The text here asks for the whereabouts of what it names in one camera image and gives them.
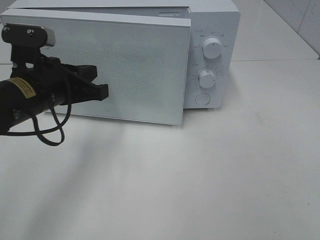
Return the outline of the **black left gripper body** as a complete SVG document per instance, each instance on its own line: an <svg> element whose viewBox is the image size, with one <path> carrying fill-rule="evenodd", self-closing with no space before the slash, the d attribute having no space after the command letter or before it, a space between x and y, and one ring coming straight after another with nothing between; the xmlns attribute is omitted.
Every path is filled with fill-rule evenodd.
<svg viewBox="0 0 320 240"><path fill-rule="evenodd" d="M10 129L32 120L34 130L28 135L45 135L60 131L71 113L71 86L64 64L56 57L47 57L39 47L13 45L12 72L0 83L0 133L14 135ZM51 111L56 126L39 128L37 116Z"/></svg>

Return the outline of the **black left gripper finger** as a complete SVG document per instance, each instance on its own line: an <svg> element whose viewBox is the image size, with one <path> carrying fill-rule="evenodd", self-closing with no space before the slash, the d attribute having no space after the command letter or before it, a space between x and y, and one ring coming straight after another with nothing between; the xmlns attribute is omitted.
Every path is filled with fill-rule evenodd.
<svg viewBox="0 0 320 240"><path fill-rule="evenodd" d="M63 65L67 72L67 78L74 84L92 85L98 76L97 67L95 65Z"/></svg>
<svg viewBox="0 0 320 240"><path fill-rule="evenodd" d="M71 104L83 103L88 101L103 101L108 97L108 84L76 84L71 86Z"/></svg>

